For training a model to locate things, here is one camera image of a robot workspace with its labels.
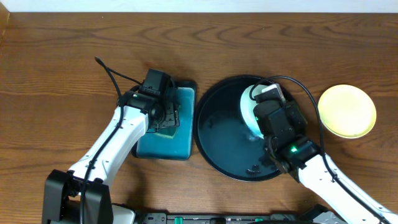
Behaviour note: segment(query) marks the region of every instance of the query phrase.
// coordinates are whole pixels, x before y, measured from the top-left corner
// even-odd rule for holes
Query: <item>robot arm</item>
[[[89,161],[91,161],[91,158],[113,131],[119,118],[120,107],[117,107],[108,127],[106,127],[91,149],[77,163],[69,168],[69,170],[74,171],[74,177],[84,179]],[[141,113],[140,109],[125,106],[122,126],[97,158],[95,168],[90,172],[88,180],[94,181],[96,178],[99,178],[103,181],[103,184],[108,185],[110,188],[117,171],[129,154],[131,148],[147,130],[148,114]]]
[[[373,211],[384,217],[389,223],[398,223],[398,215],[376,202],[352,180],[342,173],[335,163],[326,155],[330,168],[349,190]],[[298,168],[299,181],[321,196],[348,223],[379,223],[374,215],[355,201],[341,186],[331,180],[321,155],[316,155],[305,163],[305,168]]]

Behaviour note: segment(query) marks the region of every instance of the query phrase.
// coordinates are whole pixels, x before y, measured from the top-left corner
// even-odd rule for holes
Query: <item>black plate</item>
[[[266,156],[265,140],[253,136],[240,112],[243,91],[261,78],[223,80],[203,95],[195,111],[193,135],[200,153],[216,170],[237,180],[262,181],[280,174]],[[282,91],[289,100],[291,95]]]

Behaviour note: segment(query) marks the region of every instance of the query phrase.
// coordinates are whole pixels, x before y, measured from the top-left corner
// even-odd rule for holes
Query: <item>green connector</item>
[[[182,224],[182,217],[175,217],[174,224]]]

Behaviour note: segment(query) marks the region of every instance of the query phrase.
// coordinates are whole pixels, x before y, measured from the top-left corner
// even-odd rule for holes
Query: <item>wood grain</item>
[[[365,137],[326,134],[336,164],[378,202],[398,212],[398,16],[396,14],[34,14],[13,13],[0,47],[0,223],[38,223],[44,181],[67,170],[111,118],[116,92],[93,60],[143,79],[148,68],[193,79],[200,98],[239,74],[290,75],[319,98],[346,83],[377,108]],[[122,90],[132,83],[117,78]],[[318,139],[313,108],[297,96]],[[129,156],[114,202],[179,213],[302,212],[319,197],[290,176],[229,179],[194,146],[187,161]]]

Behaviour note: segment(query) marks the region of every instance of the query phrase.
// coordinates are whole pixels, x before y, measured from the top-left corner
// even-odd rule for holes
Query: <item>yellow plate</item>
[[[362,90],[351,85],[337,85],[325,91],[318,102],[323,125],[343,138],[359,138],[376,123],[376,107]]]

